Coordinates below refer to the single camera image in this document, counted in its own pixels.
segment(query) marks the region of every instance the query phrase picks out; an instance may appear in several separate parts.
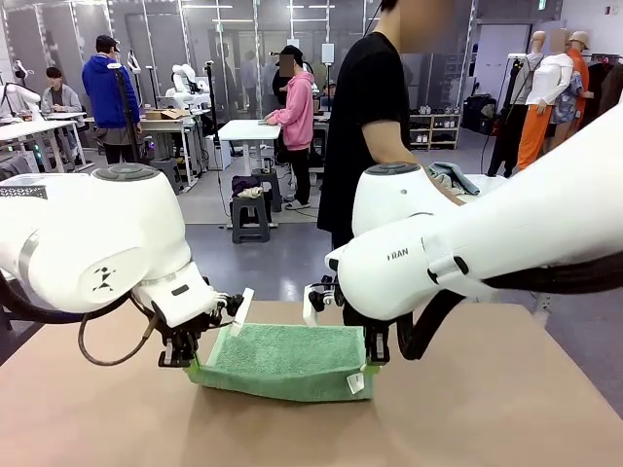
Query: clothing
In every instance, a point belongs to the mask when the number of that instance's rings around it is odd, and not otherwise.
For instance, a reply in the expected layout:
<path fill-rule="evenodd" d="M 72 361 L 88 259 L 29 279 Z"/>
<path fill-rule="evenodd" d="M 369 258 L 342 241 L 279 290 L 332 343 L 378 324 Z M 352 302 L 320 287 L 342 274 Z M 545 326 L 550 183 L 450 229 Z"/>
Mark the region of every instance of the clothing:
<path fill-rule="evenodd" d="M 528 114 L 527 105 L 515 105 L 510 109 L 508 116 L 502 112 L 505 124 L 502 125 L 500 134 L 495 140 L 494 153 L 487 175 L 495 177 L 499 167 L 504 162 L 504 177 L 510 178 L 513 169 L 517 165 L 517 153 L 522 141 L 522 131 Z"/>
<path fill-rule="evenodd" d="M 43 113 L 49 114 L 53 112 L 54 104 L 63 107 L 63 112 L 82 112 L 82 103 L 78 94 L 67 85 L 60 85 L 59 91 L 54 91 L 52 88 L 47 88 L 43 91 L 41 97 L 41 110 Z M 78 126 L 84 126 L 85 122 L 82 117 L 77 120 Z"/>
<path fill-rule="evenodd" d="M 286 151 L 285 157 L 292 165 L 292 171 L 296 177 L 296 195 L 294 199 L 301 204 L 310 202 L 310 191 L 312 183 L 310 182 L 310 163 L 308 161 L 308 149 L 299 151 Z"/>
<path fill-rule="evenodd" d="M 588 72 L 588 65 L 584 61 L 584 57 L 582 53 L 574 48 L 568 50 L 567 55 L 571 57 L 573 60 L 573 71 L 580 74 L 582 79 L 582 87 L 585 90 L 588 90 L 590 86 L 590 75 Z M 577 119 L 578 125 L 581 124 L 582 119 L 584 118 L 584 110 L 586 109 L 586 99 L 584 97 L 578 96 L 577 102 L 575 104 L 575 108 L 577 112 L 580 113 L 579 118 Z"/>
<path fill-rule="evenodd" d="M 371 92 L 381 92 L 371 98 Z M 400 123 L 402 143 L 409 147 L 409 93 L 400 54 L 381 33 L 356 42 L 340 68 L 332 102 L 318 227 L 350 234 L 352 208 L 361 174 L 375 165 L 363 137 L 363 126 Z"/>
<path fill-rule="evenodd" d="M 548 105 L 553 105 L 556 97 L 567 88 L 572 73 L 573 60 L 567 54 L 543 58 L 534 72 L 532 91 L 526 104 L 535 105 L 544 100 Z"/>
<path fill-rule="evenodd" d="M 303 71 L 288 82 L 285 109 L 272 112 L 267 120 L 283 127 L 288 151 L 308 149 L 313 138 L 313 74 Z"/>
<path fill-rule="evenodd" d="M 574 71 L 567 88 L 561 95 L 556 97 L 556 103 L 554 104 L 554 110 L 552 112 L 552 124 L 567 124 L 575 119 L 575 113 L 579 111 L 577 106 L 579 94 L 581 94 L 583 90 L 582 77 L 579 72 Z"/>
<path fill-rule="evenodd" d="M 602 84 L 599 115 L 603 115 L 619 103 L 623 92 L 623 64 L 617 63 L 605 76 Z"/>
<path fill-rule="evenodd" d="M 257 64 L 255 60 L 244 60 L 240 64 L 240 78 L 242 80 L 242 87 L 246 90 L 257 86 Z"/>
<path fill-rule="evenodd" d="M 87 95 L 91 99 L 93 116 L 97 127 L 125 128 L 124 103 L 115 73 L 107 67 L 110 63 L 115 63 L 115 60 L 106 55 L 97 54 L 92 56 L 83 68 L 82 82 Z M 132 113 L 132 121 L 138 124 L 140 115 L 134 88 L 125 66 L 121 67 L 121 72 L 126 85 L 126 96 L 128 97 L 128 105 Z"/>
<path fill-rule="evenodd" d="M 526 57 L 524 66 L 517 74 L 515 87 L 511 97 L 511 104 L 525 105 L 528 96 L 532 92 L 532 80 L 534 79 L 534 71 L 538 68 L 540 62 L 545 57 L 544 54 L 531 53 Z"/>
<path fill-rule="evenodd" d="M 522 141 L 519 145 L 519 169 L 524 170 L 530 164 L 536 161 L 538 152 L 543 146 L 545 140 L 545 132 L 552 117 L 552 106 L 545 108 L 543 115 L 537 114 L 537 105 L 531 105 L 526 116 L 524 131 L 522 132 Z"/>
<path fill-rule="evenodd" d="M 104 144 L 104 153 L 106 153 L 106 160 L 108 165 L 121 162 L 121 158 L 124 158 L 124 162 L 136 162 L 134 160 L 134 153 L 132 152 L 131 145 L 111 145 Z"/>
<path fill-rule="evenodd" d="M 433 162 L 428 166 L 428 173 L 431 175 L 443 174 L 450 177 L 452 188 L 460 189 L 464 194 L 478 196 L 480 188 L 469 180 L 458 165 L 450 162 Z"/>

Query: towel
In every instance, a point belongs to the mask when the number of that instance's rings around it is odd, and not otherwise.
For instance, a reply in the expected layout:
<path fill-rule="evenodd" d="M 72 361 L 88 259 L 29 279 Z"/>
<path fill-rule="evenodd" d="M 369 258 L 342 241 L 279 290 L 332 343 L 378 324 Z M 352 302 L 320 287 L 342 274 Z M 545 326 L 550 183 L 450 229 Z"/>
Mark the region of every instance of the towel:
<path fill-rule="evenodd" d="M 432 178 L 439 179 L 444 186 L 448 183 L 447 177 L 449 177 L 452 188 L 459 190 L 458 193 L 454 193 L 455 195 L 480 195 L 480 189 L 469 181 L 455 163 L 434 162 L 428 166 L 428 173 Z"/>
<path fill-rule="evenodd" d="M 372 399 L 373 377 L 365 366 L 363 328 L 249 323 L 237 337 L 223 328 L 207 363 L 195 363 L 186 373 L 192 382 L 216 389 L 296 402 L 345 402 Z"/>

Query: robot logo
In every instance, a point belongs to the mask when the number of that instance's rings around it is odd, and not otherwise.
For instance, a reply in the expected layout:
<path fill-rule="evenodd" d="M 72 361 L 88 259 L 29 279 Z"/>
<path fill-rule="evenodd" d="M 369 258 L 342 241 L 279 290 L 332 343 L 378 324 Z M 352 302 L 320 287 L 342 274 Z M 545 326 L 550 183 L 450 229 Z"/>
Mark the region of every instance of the robot logo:
<path fill-rule="evenodd" d="M 101 290 L 101 289 L 108 289 L 108 292 L 113 292 L 113 288 L 110 286 L 110 284 L 106 282 L 106 280 L 108 279 L 108 277 L 110 277 L 115 272 L 117 272 L 115 269 L 110 270 L 109 268 L 100 268 L 96 270 L 95 274 L 101 273 L 101 284 L 99 284 L 99 286 L 97 287 L 93 287 L 93 291 Z"/>

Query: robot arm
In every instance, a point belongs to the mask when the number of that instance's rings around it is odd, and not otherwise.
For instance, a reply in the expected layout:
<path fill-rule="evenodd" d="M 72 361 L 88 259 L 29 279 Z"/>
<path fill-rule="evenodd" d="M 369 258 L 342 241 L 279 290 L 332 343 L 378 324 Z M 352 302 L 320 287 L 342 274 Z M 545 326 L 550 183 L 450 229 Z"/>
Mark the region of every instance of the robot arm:
<path fill-rule="evenodd" d="M 201 332 L 222 325 L 222 311 L 234 316 L 248 307 L 252 292 L 230 297 L 200 274 L 160 172 L 126 164 L 47 180 L 47 199 L 0 197 L 0 268 L 54 308 L 98 312 L 131 292 L 158 320 L 167 347 L 159 364 L 180 367 L 194 359 Z M 89 242 L 72 241 L 68 252 L 69 238 Z M 9 307 L 6 300 L 0 293 L 0 305 Z"/>
<path fill-rule="evenodd" d="M 623 160 L 605 143 L 622 119 L 623 106 L 616 106 L 493 193 L 463 206 L 430 190 L 417 166 L 368 170 L 356 195 L 357 236 L 326 259 L 338 273 L 341 294 L 367 318 L 398 320 L 403 338 L 404 329 L 418 328 L 410 313 L 425 306 L 434 323 L 430 339 L 460 300 L 486 298 L 496 288 L 578 294 L 623 285 L 623 199 L 617 195 Z M 587 155 L 608 171 L 587 170 Z M 319 299 L 327 295 L 306 296 L 308 322 L 313 308 L 323 308 Z"/>

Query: person in blue jacket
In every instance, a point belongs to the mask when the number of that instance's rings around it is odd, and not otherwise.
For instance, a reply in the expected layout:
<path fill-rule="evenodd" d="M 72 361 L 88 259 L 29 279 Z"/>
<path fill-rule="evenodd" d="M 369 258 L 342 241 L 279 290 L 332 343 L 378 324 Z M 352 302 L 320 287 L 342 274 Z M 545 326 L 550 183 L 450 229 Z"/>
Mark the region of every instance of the person in blue jacket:
<path fill-rule="evenodd" d="M 91 100 L 97 126 L 95 139 L 103 144 L 109 164 L 119 163 L 121 158 L 125 162 L 135 162 L 124 115 L 124 102 L 115 74 L 113 70 L 108 69 L 108 65 L 118 59 L 117 44 L 118 42 L 110 36 L 97 36 L 95 41 L 97 54 L 91 57 L 82 70 L 82 82 Z M 121 70 L 126 82 L 132 120 L 136 125 L 136 133 L 140 134 L 142 128 L 134 88 L 127 69 L 122 66 Z"/>

